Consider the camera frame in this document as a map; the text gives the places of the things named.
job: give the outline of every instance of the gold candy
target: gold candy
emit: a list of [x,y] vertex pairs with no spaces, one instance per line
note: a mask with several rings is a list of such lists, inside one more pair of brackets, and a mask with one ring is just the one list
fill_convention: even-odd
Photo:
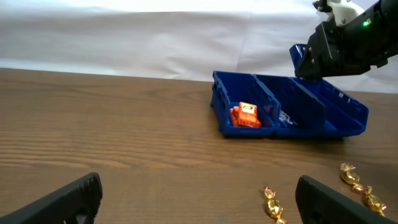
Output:
[[273,192],[268,187],[264,187],[264,195],[266,196],[267,205],[266,205],[266,212],[271,218],[276,219],[276,224],[287,224],[287,222],[280,218],[284,208],[280,204],[280,202],[274,199],[276,192]]
[[355,169],[355,166],[343,163],[340,165],[341,178],[347,184],[352,185],[352,190],[357,193],[362,193],[364,195],[364,203],[373,211],[379,213],[380,215],[384,216],[383,210],[386,209],[386,205],[381,201],[381,199],[373,194],[372,187],[367,186],[364,188],[361,184],[359,184],[359,176],[356,175],[352,170]]

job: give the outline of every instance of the blue bin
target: blue bin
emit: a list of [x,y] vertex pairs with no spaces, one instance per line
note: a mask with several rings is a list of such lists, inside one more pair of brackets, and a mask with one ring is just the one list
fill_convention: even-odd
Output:
[[[213,78],[211,105],[227,138],[335,138],[366,129],[368,108],[324,80],[219,71]],[[257,105],[261,128],[232,125],[229,109],[239,102]],[[293,125],[286,125],[282,117]]]

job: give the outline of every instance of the wood grain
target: wood grain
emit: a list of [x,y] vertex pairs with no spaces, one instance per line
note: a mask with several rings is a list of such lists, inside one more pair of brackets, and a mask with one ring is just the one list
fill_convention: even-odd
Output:
[[352,162],[398,222],[398,95],[350,94],[370,108],[360,136],[225,139],[209,82],[0,69],[0,215],[99,172],[99,224],[273,223],[265,185],[301,223],[303,174],[360,202],[338,177]]

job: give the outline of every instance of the wooden table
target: wooden table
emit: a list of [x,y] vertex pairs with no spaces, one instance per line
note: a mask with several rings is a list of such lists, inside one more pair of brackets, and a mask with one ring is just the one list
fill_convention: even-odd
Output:
[[339,179],[352,162],[398,222],[398,95],[350,94],[370,108],[360,136],[225,139],[210,82],[1,69],[0,215],[98,172],[97,224],[274,223],[263,186],[301,223],[303,174],[360,202]]

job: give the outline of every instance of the orange wrapped snack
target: orange wrapped snack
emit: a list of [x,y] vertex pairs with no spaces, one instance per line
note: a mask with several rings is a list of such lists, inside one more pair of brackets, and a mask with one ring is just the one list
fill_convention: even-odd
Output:
[[240,102],[229,110],[234,127],[260,128],[261,122],[257,119],[257,106]]

